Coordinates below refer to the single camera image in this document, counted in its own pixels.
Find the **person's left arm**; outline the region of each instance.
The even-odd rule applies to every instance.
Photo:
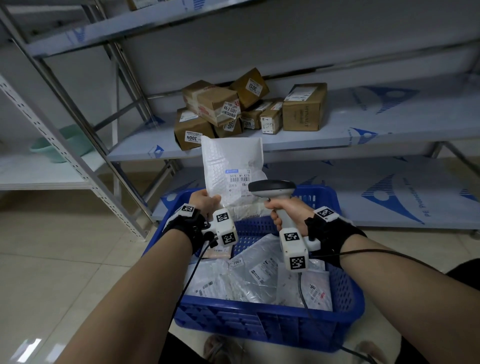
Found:
[[[201,190],[189,203],[207,217],[219,202]],[[191,255],[185,233],[165,233],[92,311],[56,363],[157,363]]]

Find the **teal plastic bowl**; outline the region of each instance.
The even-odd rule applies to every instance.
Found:
[[[77,155],[83,156],[93,150],[93,145],[77,124],[65,126],[59,131],[60,134],[67,139],[70,143],[70,147],[72,147]],[[30,147],[30,151],[33,153],[45,154],[52,163],[66,162],[57,149],[45,138],[38,138],[35,140],[35,143]]]

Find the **person's left hand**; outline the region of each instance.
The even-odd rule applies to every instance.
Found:
[[[219,194],[209,197],[207,190],[203,189],[193,192],[188,203],[199,209],[205,219],[209,221],[212,214],[218,210],[221,199],[222,196]]]

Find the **shelf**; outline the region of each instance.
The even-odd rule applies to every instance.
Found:
[[[342,147],[361,144],[429,142],[480,136],[479,76],[449,75],[361,86],[328,93],[325,125],[317,132],[262,134],[264,151]],[[174,113],[158,126],[143,125],[109,154],[112,161],[200,156],[182,151],[173,135]]]
[[[82,157],[93,170],[103,158],[96,152]],[[74,190],[90,189],[68,163],[50,163],[46,156],[28,152],[0,155],[0,190]]]
[[[138,34],[160,25],[193,18],[248,1],[251,0],[162,1],[134,12],[126,12],[111,19],[32,42],[26,48],[34,57],[49,57],[75,49],[98,46],[102,42],[120,36]]]
[[[271,163],[269,179],[325,183],[338,195],[343,215],[359,226],[480,229],[480,203],[440,159],[422,156]],[[154,217],[161,220],[176,194],[204,187],[203,168],[175,175]]]

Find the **tile floor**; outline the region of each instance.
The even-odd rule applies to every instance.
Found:
[[[147,242],[130,235],[90,191],[22,192],[14,201],[0,209],[0,363],[52,363]],[[461,232],[378,229],[367,234],[443,272],[480,257],[480,242]],[[209,335],[175,324],[170,331],[198,352]],[[391,362],[400,347],[399,333],[368,298],[346,346],[354,348],[361,340],[373,340]],[[352,361],[343,352],[239,343],[243,363]]]

